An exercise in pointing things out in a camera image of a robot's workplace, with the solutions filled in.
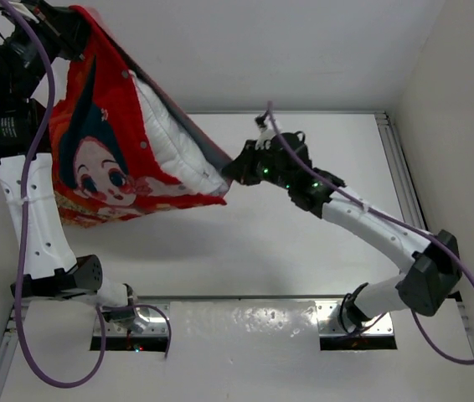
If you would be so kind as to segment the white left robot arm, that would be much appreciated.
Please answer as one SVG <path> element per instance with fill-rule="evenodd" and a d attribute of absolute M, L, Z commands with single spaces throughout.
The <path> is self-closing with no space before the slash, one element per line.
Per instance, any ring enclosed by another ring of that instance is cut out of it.
<path fill-rule="evenodd" d="M 65 238 L 49 145 L 55 95 L 45 104 L 33 97 L 42 80 L 54 89 L 55 59 L 84 58 L 87 26 L 44 1 L 0 1 L 0 12 L 14 26 L 0 43 L 0 184 L 19 249 L 14 305 L 74 300 L 97 307 L 108 322 L 132 318 L 138 312 L 132 288 L 107 279 L 97 256 L 76 256 Z"/>

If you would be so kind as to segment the white pillow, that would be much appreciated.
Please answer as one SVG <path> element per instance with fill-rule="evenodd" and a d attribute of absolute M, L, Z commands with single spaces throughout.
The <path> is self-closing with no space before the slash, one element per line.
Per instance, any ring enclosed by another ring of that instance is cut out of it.
<path fill-rule="evenodd" d="M 132 77 L 139 100 L 144 128 L 153 156 L 163 173 L 178 180 L 165 184 L 153 173 L 146 177 L 152 196 L 223 196 L 229 184 L 203 155 L 185 129 L 171 117 L 153 89 L 140 78 Z"/>

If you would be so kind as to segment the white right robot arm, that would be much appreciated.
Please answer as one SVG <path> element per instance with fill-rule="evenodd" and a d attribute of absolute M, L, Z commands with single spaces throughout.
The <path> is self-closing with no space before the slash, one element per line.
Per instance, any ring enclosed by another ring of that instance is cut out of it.
<path fill-rule="evenodd" d="M 445 230 L 417 235 L 373 215 L 341 178 L 313 167 L 304 139 L 297 131 L 261 146 L 248 140 L 222 173 L 245 186 L 268 182 L 284 188 L 298 208 L 349 231 L 397 266 L 397 276 L 363 283 L 345 296 L 337 313 L 344 331 L 360 331 L 386 312 L 410 309 L 434 316 L 461 279 L 458 265 L 447 255 L 457 253 L 456 237 Z"/>

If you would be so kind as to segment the red cartoon print pillowcase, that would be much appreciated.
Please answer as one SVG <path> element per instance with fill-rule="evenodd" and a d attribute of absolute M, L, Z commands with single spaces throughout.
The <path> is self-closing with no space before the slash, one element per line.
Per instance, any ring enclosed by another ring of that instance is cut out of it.
<path fill-rule="evenodd" d="M 90 227 L 172 209 L 224 204 L 225 195 L 150 194 L 149 173 L 165 184 L 178 180 L 163 173 L 153 156 L 133 76 L 153 89 L 229 187 L 222 169 L 230 157 L 116 42 L 96 10 L 80 5 L 72 9 L 91 31 L 85 60 L 70 63 L 65 97 L 54 107 L 49 122 L 54 190 L 62 222 Z"/>

